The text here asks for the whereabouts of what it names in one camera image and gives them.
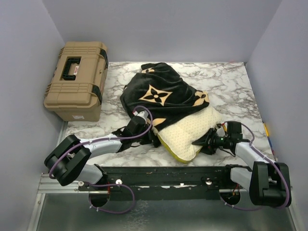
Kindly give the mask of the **white pillow yellow edge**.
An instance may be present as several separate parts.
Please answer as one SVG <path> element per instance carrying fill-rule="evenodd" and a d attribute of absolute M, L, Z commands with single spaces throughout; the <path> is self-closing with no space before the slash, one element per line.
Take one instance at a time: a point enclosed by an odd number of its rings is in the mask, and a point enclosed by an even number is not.
<path fill-rule="evenodd" d="M 186 164 L 191 162 L 202 148 L 200 145 L 193 145 L 193 142 L 204 136 L 211 128 L 215 128 L 222 119 L 223 116 L 210 105 L 160 130 L 157 136 L 177 161 Z"/>

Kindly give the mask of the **black yellow flower pillowcase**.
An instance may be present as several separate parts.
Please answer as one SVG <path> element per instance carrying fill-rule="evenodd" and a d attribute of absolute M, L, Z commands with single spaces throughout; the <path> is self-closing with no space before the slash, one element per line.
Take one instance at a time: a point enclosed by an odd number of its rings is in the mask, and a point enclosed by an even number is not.
<path fill-rule="evenodd" d="M 208 94 L 187 84 L 166 63 L 141 65 L 141 71 L 125 86 L 120 101 L 129 117 L 133 117 L 135 108 L 147 108 L 156 131 L 209 106 Z"/>

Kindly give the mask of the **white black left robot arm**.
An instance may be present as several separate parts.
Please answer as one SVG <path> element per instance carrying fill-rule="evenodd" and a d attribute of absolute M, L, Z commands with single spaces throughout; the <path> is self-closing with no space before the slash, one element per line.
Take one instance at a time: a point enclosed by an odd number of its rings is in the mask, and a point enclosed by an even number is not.
<path fill-rule="evenodd" d="M 129 149 L 149 133 L 152 123 L 151 116 L 139 113 L 126 126 L 104 137 L 82 140 L 76 135 L 67 136 L 44 161 L 49 177 L 62 186 L 78 180 L 89 183 L 96 190 L 103 189 L 108 183 L 107 173 L 98 164 L 89 165 L 87 161 L 91 157 Z"/>

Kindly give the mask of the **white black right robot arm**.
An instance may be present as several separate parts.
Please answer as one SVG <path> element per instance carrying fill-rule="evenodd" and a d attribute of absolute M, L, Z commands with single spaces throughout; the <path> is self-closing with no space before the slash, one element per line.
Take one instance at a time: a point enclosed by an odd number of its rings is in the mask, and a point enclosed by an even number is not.
<path fill-rule="evenodd" d="M 230 172 L 223 174 L 221 183 L 224 187 L 232 188 L 238 184 L 249 192 L 256 207 L 289 207 L 292 196 L 288 165 L 271 160 L 258 150 L 253 145 L 255 136 L 251 140 L 244 139 L 242 128 L 245 127 L 241 122 L 226 121 L 210 128 L 192 144 L 201 146 L 205 154 L 214 154 L 217 149 L 229 150 L 247 164 L 247 167 L 232 167 Z"/>

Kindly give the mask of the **yellow blue pencil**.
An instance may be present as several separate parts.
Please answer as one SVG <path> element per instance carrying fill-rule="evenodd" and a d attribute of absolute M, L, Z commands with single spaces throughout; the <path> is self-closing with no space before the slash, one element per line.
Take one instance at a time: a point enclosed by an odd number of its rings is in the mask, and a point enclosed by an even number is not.
<path fill-rule="evenodd" d="M 275 156 L 275 152 L 274 152 L 274 149 L 273 149 L 273 146 L 272 146 L 272 142 L 271 142 L 270 137 L 269 137 L 269 132 L 268 132 L 268 129 L 267 129 L 266 124 L 264 122 L 263 122 L 263 127 L 264 127 L 264 130 L 265 130 L 268 142 L 269 142 L 269 146 L 270 146 L 271 152 Z"/>

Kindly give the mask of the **tan plastic tool case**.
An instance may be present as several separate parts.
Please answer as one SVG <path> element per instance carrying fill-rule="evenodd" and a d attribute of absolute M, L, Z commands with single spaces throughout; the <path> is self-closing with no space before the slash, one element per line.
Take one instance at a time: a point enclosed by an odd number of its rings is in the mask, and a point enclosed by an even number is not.
<path fill-rule="evenodd" d="M 108 72 L 107 47 L 99 41 L 69 41 L 61 48 L 44 106 L 63 121 L 100 118 Z"/>

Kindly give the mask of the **black mounting rail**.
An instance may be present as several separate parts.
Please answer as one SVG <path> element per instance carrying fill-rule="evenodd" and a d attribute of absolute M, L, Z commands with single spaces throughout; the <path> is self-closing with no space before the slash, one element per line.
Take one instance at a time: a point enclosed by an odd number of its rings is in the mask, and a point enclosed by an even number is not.
<path fill-rule="evenodd" d="M 232 192 L 234 165 L 222 167 L 104 167 L 109 187 L 84 183 L 78 189 L 103 194 L 111 200 L 218 200 L 221 192 Z"/>

